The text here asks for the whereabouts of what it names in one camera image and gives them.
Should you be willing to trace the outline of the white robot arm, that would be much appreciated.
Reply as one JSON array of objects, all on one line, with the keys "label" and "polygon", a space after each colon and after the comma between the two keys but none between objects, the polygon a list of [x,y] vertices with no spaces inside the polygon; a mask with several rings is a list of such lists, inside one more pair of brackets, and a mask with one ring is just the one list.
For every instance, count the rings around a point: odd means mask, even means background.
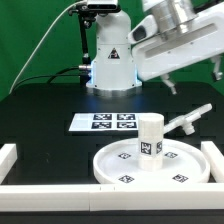
[{"label": "white robot arm", "polygon": [[142,0],[145,18],[131,26],[117,0],[88,0],[97,14],[97,53],[90,65],[89,91],[124,96],[144,81],[159,77],[169,87],[169,74],[209,59],[217,80],[224,53],[224,1],[199,8],[191,0]]}]

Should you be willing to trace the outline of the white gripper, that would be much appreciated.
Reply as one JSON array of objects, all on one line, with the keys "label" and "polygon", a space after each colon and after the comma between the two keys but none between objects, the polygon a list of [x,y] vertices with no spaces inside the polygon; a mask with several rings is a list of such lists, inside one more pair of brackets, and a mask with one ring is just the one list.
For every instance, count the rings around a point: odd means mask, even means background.
[{"label": "white gripper", "polygon": [[155,17],[160,39],[148,45],[133,45],[132,56],[140,80],[160,76],[176,95],[175,84],[168,73],[205,59],[211,59],[214,64],[213,79],[222,79],[224,2],[198,13],[189,1],[144,1],[142,7],[146,16]]}]

